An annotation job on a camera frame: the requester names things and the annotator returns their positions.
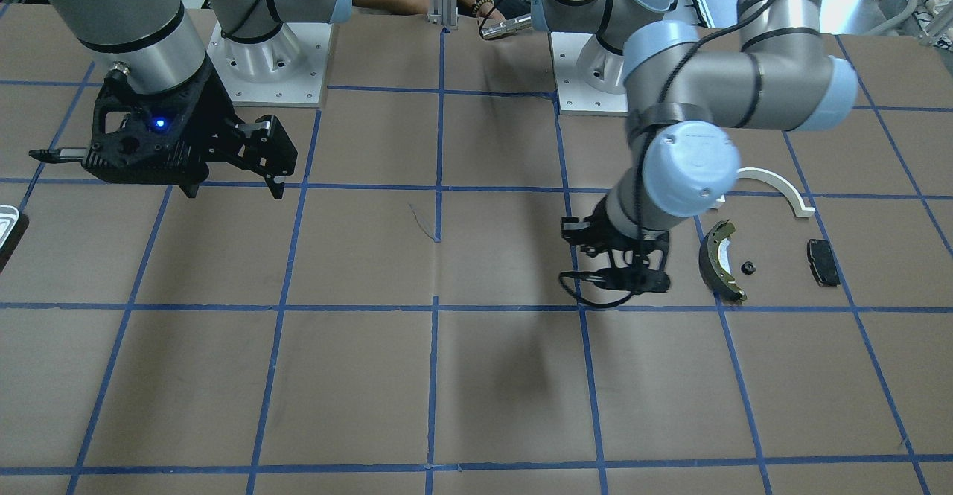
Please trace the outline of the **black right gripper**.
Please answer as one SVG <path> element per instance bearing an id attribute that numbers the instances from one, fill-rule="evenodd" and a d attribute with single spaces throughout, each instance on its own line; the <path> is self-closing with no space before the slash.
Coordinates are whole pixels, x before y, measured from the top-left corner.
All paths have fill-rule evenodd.
<path id="1" fill-rule="evenodd" d="M 130 78 L 118 66 L 106 74 L 80 162 L 86 172 L 110 183 L 175 185 L 195 199 L 208 163 L 227 162 L 261 176 L 273 199 L 283 199 L 295 145 L 274 115 L 242 121 L 211 61 L 154 95 L 134 92 Z"/>

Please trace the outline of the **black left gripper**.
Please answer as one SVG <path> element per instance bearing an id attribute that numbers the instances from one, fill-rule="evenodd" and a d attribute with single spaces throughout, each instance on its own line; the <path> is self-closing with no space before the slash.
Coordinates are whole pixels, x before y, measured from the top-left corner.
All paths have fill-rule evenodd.
<path id="1" fill-rule="evenodd" d="M 665 271 L 670 248 L 670 233 L 647 231 L 643 237 L 629 238 L 615 230 L 606 220 L 594 216 L 561 218 L 561 237 L 570 246 L 594 258 L 605 253 L 609 266 L 598 271 L 566 271 L 559 274 L 559 284 L 572 292 L 565 279 L 588 282 L 603 290 L 627 293 L 664 293 L 671 286 Z"/>

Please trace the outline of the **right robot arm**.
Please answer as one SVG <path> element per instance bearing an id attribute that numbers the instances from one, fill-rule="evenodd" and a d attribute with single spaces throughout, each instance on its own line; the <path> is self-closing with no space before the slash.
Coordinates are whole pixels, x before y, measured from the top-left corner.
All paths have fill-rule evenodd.
<path id="1" fill-rule="evenodd" d="M 295 173 L 295 145 L 275 115 L 236 115 L 182 0 L 48 0 L 105 71 L 85 147 L 30 151 L 78 163 L 116 184 L 174 185 L 197 195 L 212 162 L 262 177 L 273 199 Z M 293 23 L 341 23 L 353 0 L 210 0 L 229 65 L 258 83 L 305 62 Z"/>

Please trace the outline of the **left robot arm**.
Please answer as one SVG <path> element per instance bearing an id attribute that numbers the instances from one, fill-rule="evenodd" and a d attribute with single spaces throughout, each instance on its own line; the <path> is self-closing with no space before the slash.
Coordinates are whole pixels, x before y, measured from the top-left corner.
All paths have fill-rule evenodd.
<path id="1" fill-rule="evenodd" d="M 633 165 L 591 216 L 565 217 L 561 236 L 609 267 L 561 272 L 630 297 L 663 293 L 669 231 L 736 183 L 731 128 L 825 131 L 854 106 L 858 75 L 825 51 L 823 0 L 736 0 L 738 51 L 665 18 L 674 0 L 532 0 L 538 31 L 591 33 L 622 58 Z"/>

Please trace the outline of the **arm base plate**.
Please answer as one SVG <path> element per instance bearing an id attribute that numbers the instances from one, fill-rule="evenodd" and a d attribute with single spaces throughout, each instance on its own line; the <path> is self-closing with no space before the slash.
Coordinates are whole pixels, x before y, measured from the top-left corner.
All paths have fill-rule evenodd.
<path id="1" fill-rule="evenodd" d="M 554 31 L 550 43 L 559 106 L 564 114 L 626 115 L 622 55 L 603 47 L 595 34 Z"/>
<path id="2" fill-rule="evenodd" d="M 286 23 L 271 39 L 242 44 L 216 24 L 207 52 L 235 106 L 317 108 L 332 33 L 331 24 Z"/>

